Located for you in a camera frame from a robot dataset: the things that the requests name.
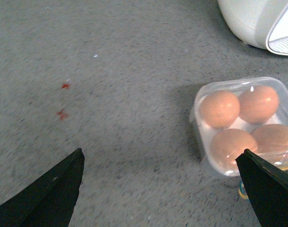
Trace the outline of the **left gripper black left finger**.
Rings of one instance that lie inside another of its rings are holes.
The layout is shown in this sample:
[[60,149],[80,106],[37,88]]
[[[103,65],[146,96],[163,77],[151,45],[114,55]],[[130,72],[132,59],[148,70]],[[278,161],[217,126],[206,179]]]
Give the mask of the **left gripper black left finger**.
[[76,205],[85,157],[76,149],[0,205],[0,227],[67,227]]

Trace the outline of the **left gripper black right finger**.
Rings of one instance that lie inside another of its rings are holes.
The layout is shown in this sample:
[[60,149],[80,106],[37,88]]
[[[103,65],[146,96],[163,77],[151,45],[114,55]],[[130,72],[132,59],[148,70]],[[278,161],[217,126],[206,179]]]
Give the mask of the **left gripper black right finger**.
[[249,149],[236,162],[260,225],[288,227],[288,173]]

